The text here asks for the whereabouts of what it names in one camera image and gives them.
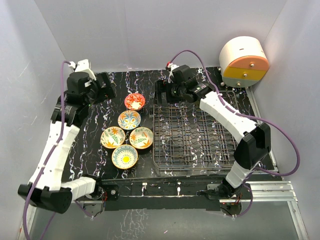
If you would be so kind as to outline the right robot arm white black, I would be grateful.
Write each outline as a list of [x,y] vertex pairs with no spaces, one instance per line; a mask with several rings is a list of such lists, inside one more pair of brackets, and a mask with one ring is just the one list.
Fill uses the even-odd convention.
[[169,104],[188,102],[198,104],[200,110],[211,115],[237,142],[231,170],[214,190],[220,197],[233,199],[240,194],[247,177],[271,150],[271,129],[266,123],[258,124],[242,117],[223,98],[222,94],[208,83],[200,83],[187,65],[168,63],[167,80],[158,80],[155,85],[154,102],[162,103],[165,94]]

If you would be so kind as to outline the orange star leaf bowl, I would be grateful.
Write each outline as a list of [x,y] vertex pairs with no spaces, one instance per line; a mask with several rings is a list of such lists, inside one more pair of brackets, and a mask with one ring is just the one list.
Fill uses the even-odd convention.
[[126,138],[124,130],[117,126],[108,127],[100,137],[100,143],[107,149],[115,149],[121,146]]

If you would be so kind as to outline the orange green leaf bowl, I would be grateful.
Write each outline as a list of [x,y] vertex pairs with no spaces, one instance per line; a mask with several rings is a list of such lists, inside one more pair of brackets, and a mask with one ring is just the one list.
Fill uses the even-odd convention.
[[139,150],[147,149],[153,144],[153,131],[147,127],[137,127],[129,135],[130,144]]

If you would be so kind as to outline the teal yellow sun bowl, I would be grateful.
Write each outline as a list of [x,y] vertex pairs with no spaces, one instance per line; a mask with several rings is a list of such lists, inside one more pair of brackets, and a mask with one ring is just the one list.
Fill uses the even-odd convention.
[[118,169],[126,170],[132,168],[138,161],[137,150],[128,144],[123,144],[114,149],[111,161]]

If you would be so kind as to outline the red orange floral bowl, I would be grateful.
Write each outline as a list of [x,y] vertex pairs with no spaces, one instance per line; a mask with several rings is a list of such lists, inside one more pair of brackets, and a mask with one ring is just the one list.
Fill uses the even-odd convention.
[[133,111],[141,110],[146,103],[145,97],[140,93],[130,93],[124,99],[124,105],[127,109]]

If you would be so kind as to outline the blue yellow floral bowl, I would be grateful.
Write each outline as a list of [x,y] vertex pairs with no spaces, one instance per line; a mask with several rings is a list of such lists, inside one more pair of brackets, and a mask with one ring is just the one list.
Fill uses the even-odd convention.
[[117,123],[123,130],[133,130],[140,125],[141,115],[137,111],[126,110],[119,115]]

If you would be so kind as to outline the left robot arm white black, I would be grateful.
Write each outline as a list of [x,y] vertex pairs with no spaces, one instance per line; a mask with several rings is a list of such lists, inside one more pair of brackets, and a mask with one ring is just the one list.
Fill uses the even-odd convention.
[[96,177],[62,182],[62,174],[71,146],[89,115],[89,107],[116,97],[106,72],[93,78],[87,72],[73,72],[66,85],[67,90],[54,107],[39,164],[28,183],[21,184],[17,190],[30,205],[59,214],[65,213],[80,197],[88,195],[97,200],[103,195],[104,188],[96,183]]

